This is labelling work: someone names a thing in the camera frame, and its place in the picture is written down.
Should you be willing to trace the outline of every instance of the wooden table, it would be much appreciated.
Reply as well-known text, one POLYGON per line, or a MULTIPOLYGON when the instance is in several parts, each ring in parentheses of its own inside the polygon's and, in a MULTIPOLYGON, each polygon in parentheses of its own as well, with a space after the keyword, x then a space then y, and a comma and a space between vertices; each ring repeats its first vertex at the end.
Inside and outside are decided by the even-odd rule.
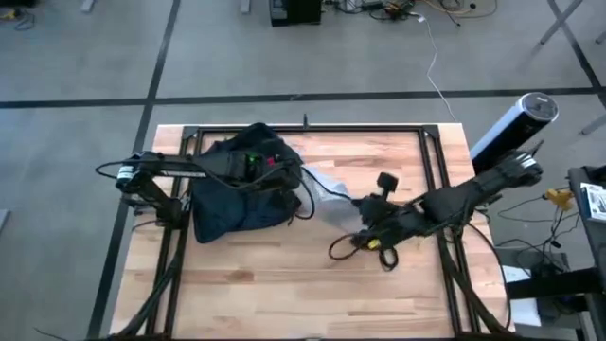
MULTIPOLYGON (((177 154, 181 125, 161 125, 153 150, 177 154)), ((460 124, 439 124, 452 185, 474 176, 460 124)), ((410 133, 305 133, 282 135, 305 162, 344 181, 350 194, 377 191, 381 171, 400 178, 390 200, 403 202, 426 191, 419 138, 410 133)), ((203 150, 223 135, 206 135, 203 150)), ((436 164, 433 148, 432 163, 436 164)), ((437 167, 435 178, 440 184, 437 167)), ((169 192, 170 179, 156 179, 169 192)), ((153 220, 139 217, 138 223, 153 220)), ((473 222, 487 236, 483 217, 473 222)), ((436 239, 397 246, 400 265, 386 273, 376 253, 329 259, 330 243, 343 231, 318 221, 294 220, 198 244, 192 228, 175 316, 174 338, 387 338, 451 337, 436 239)), ((112 321, 123 328, 152 289, 162 228, 147 225, 132 235, 112 321)), ((506 296, 496 259, 472 230, 464 236, 472 285, 505 323, 506 296)), ((164 316, 166 296, 160 304, 164 316)), ((459 295, 458 306, 465 317, 459 295)), ((158 319, 158 330, 164 318, 158 319)))

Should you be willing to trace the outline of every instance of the concrete floor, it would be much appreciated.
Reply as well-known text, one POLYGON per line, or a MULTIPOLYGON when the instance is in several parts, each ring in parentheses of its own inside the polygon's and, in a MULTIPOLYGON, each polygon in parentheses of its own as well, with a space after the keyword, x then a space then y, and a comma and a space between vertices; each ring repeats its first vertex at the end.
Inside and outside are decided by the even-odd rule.
MULTIPOLYGON (((75 99, 141 99, 134 104, 144 104, 170 4, 103 0, 86 15, 78 1, 46 0, 32 11, 34 29, 16 32, 4 23, 0 107, 4 101, 75 99)), ((490 4, 477 0, 481 9, 490 4)), ((558 4, 563 8, 566 2, 558 4)), ((496 14, 464 21, 459 29, 422 3, 416 10, 431 24, 439 49, 433 75, 443 90, 591 86, 560 31, 537 48, 555 20, 545 0, 501 1, 496 14)), ((606 29, 605 11, 605 2, 585 0, 569 20, 602 82, 606 45, 593 40, 606 29)), ((272 28, 265 0, 254 0, 252 14, 244 16, 236 0, 183 0, 157 97, 432 90, 425 78, 433 54, 425 25, 332 11, 322 20, 316 27, 272 28)), ((561 116, 538 136, 547 142, 538 155, 543 181, 507 192, 493 215, 565 184, 570 167, 604 163, 606 152, 599 146, 606 143, 606 127, 578 134, 606 115, 598 97, 554 99, 561 116)), ((484 93, 449 102, 473 144, 514 100, 484 93)), ((93 168, 131 152, 142 112, 142 105, 0 109, 0 208, 12 211, 0 232, 0 340, 48 339, 34 327, 70 340, 86 335, 118 198, 112 182, 93 168)), ((435 98, 157 105, 145 146, 151 145, 157 124, 300 122, 303 114, 311 122, 452 121, 435 98)), ((537 203, 516 215, 541 219, 552 212, 552 206, 537 203)), ((548 224, 493 217, 491 230, 495 242, 515 237, 541 242, 548 224)), ((582 228, 560 242, 573 268, 593 264, 582 228)), ((574 339, 573 332, 550 334, 574 339)))

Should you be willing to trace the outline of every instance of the black metal frame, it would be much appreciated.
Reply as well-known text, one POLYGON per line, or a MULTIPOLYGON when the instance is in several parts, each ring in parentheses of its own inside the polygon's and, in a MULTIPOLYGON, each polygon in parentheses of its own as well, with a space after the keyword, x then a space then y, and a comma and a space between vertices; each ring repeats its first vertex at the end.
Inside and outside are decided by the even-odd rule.
MULTIPOLYGON (((185 126, 182 132, 181 146, 179 148, 179 154, 185 155, 187 153, 187 147, 193 137, 195 137, 195 154, 201 152, 202 140, 205 134, 235 134, 245 125, 224 125, 224 126, 185 126)), ((388 125, 347 125, 347 124, 319 124, 319 125, 308 125, 307 121, 304 124, 282 124, 282 125, 270 125, 279 134, 292 134, 292 133, 372 133, 372 132, 401 132, 401 133, 415 133, 419 138, 419 148, 421 154, 421 162, 423 163, 427 188, 435 189, 436 180, 432 171, 432 163, 430 158, 430 152, 428 148, 427 138, 432 138, 434 143, 437 167, 439 170, 440 181, 442 186, 450 186, 450 180, 448 177, 448 171, 446 169, 446 160, 444 158, 444 151, 442 149, 439 128, 437 125, 402 125, 402 124, 388 124, 388 125)), ((173 187, 171 190, 171 197, 179 195, 181 188, 181 178, 175 178, 173 187)), ((170 339, 174 327, 174 318, 176 313, 177 299, 179 296, 180 278, 183 270, 183 257, 185 255, 185 249, 187 244, 187 231, 189 226, 190 206, 187 206, 184 210, 184 220, 181 226, 166 226, 160 247, 160 253, 158 256, 158 265, 156 267, 154 288, 162 286, 159 295, 154 295, 153 302, 151 303, 151 309, 148 311, 147 324, 144 335, 148 337, 159 336, 170 339), (180 231, 179 239, 177 241, 177 247, 174 252, 173 261, 171 266, 167 268, 167 262, 169 258, 170 240, 172 232, 175 230, 180 231), (164 330, 161 333, 156 332, 156 324, 158 318, 158 302, 161 299, 162 293, 168 287, 166 281, 167 277, 171 282, 169 301, 167 313, 165 316, 164 330)), ((444 231, 437 233, 437 247, 440 250, 446 249, 447 243, 445 239, 444 231)), ((117 252, 118 247, 112 247, 110 245, 110 252, 117 252)), ((465 280, 469 280, 469 269, 465 259, 465 251, 460 238, 454 238, 454 249, 456 253, 457 266, 461 270, 465 280)), ((460 311, 456 302, 455 286, 452 277, 445 271, 443 266, 442 252, 440 254, 440 262, 442 263, 444 286, 446 290, 446 296, 448 300, 449 315, 451 318, 454 336, 458 336, 463 332, 461 326, 460 311)), ((470 302, 466 299, 466 307, 470 318, 471 332, 480 332, 479 319, 475 310, 470 305, 470 302)), ((91 324, 99 324, 100 321, 93 321, 95 316, 92 317, 91 324)))

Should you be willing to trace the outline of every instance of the gray floor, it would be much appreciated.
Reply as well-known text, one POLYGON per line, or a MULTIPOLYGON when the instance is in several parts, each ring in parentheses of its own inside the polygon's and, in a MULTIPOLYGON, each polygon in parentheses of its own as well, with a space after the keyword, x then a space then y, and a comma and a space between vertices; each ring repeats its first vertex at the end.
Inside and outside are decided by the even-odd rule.
MULTIPOLYGON (((78 4, 43 1, 33 11, 38 20, 31 31, 0 26, 0 101, 147 96, 170 2, 102 0, 92 15, 81 14, 78 4)), ((490 0, 477 4, 486 7, 490 0)), ((442 89, 590 86, 561 32, 536 47, 555 20, 546 1, 499 5, 494 16, 465 21, 460 29, 443 14, 418 5, 436 38, 433 74, 442 89)), ((432 89, 425 78, 433 51, 425 25, 329 12, 317 27, 271 28, 266 6, 265 0, 254 0, 252 14, 242 16, 236 0, 183 0, 158 97, 432 89)), ((606 82, 606 45, 593 45, 606 29, 599 20, 604 12, 603 1, 585 0, 570 27, 606 82)), ((472 144, 514 100, 449 102, 472 144)), ((555 100, 561 116, 538 136, 547 141, 538 156, 544 180, 535 188, 507 192, 493 215, 565 184, 569 167, 604 163, 600 146, 606 143, 606 128, 578 135, 584 124, 606 114, 597 96, 555 100)), ((0 208, 12 211, 0 231, 0 340, 48 340, 34 327, 70 340, 85 336, 118 197, 112 182, 95 176, 93 167, 130 153, 142 110, 0 110, 0 208)), ((452 121, 439 99, 156 106, 145 144, 151 145, 154 127, 161 123, 300 122, 303 114, 311 122, 452 121)), ((537 203, 515 215, 538 219, 552 213, 552 206, 537 203)), ((496 242, 514 237, 540 242, 548 224, 494 217, 491 230, 496 242)), ((573 268, 593 264, 582 228, 562 236, 561 243, 573 268)), ((574 339, 570 332, 549 334, 574 339)))

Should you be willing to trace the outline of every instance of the white cable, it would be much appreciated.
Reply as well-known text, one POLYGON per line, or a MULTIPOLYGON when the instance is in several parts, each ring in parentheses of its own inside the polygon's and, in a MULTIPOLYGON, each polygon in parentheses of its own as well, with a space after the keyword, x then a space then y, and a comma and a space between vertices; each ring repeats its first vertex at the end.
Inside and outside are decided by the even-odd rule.
POLYGON ((419 14, 416 12, 410 12, 410 14, 416 16, 418 18, 417 20, 420 23, 425 22, 425 24, 427 24, 427 33, 429 33, 429 38, 431 39, 432 46, 434 47, 434 58, 432 59, 432 62, 429 64, 429 68, 427 69, 427 73, 425 74, 425 76, 427 76, 427 79, 429 80, 429 82, 432 84, 432 86, 434 86, 434 89, 436 89, 437 94, 442 98, 442 100, 444 101, 444 104, 446 104, 448 113, 451 115, 451 117, 453 117, 454 122, 458 122, 459 120, 456 118, 455 114, 453 114, 453 109, 451 109, 451 104, 448 102, 448 100, 446 100, 446 98, 444 98, 444 95, 442 95, 442 92, 439 91, 439 89, 437 88, 437 85, 434 83, 434 80, 432 80, 431 72, 432 72, 432 69, 434 68, 434 64, 436 63, 436 60, 437 60, 437 47, 436 47, 436 42, 434 41, 434 36, 432 35, 432 27, 429 26, 429 21, 422 14, 419 14))

